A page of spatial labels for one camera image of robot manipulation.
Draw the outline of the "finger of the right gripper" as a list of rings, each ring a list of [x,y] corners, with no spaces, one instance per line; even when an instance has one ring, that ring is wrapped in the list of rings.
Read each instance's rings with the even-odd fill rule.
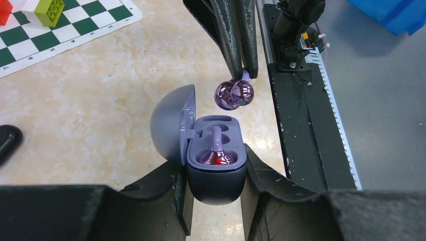
[[[236,1],[187,0],[183,4],[219,47],[232,78],[241,78],[243,66]]]
[[[233,78],[241,79],[244,69],[250,78],[256,78],[258,54],[254,1],[233,1],[233,35]]]

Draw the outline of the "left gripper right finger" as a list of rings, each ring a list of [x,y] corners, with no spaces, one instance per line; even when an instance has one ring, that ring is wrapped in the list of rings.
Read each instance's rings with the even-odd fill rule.
[[[425,240],[424,192],[316,193],[246,152],[245,240]]]

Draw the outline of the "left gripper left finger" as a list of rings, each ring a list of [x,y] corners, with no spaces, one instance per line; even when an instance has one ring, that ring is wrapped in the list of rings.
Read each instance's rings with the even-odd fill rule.
[[[164,163],[121,191],[106,185],[1,187],[1,240],[185,240],[186,171]]]

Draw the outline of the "purple earbud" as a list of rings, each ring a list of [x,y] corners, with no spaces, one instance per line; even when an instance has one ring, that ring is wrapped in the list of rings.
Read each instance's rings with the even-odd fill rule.
[[[221,166],[236,162],[236,159],[224,150],[224,144],[228,143],[230,139],[223,134],[222,128],[215,126],[207,140],[210,141],[210,149],[203,151],[199,157],[196,157],[198,163]]]
[[[255,95],[255,90],[250,84],[250,75],[243,69],[241,79],[224,81],[216,88],[214,100],[218,107],[224,110],[235,110],[240,106],[250,104]]]

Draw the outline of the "grey purple charging case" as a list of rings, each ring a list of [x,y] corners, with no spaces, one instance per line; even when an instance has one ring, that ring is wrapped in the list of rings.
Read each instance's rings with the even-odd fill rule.
[[[224,144],[236,162],[230,165],[204,165],[197,162],[210,149],[215,126],[222,128],[230,141]],[[193,196],[209,205],[234,202],[242,193],[246,179],[247,153],[239,121],[227,115],[196,117],[194,85],[179,87],[164,96],[154,108],[150,132],[158,153],[167,161],[183,166]]]

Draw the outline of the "black earbud charging case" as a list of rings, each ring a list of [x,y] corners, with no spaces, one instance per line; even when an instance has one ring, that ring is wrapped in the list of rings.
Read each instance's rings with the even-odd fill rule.
[[[21,145],[24,139],[23,132],[13,125],[1,125],[1,166]]]

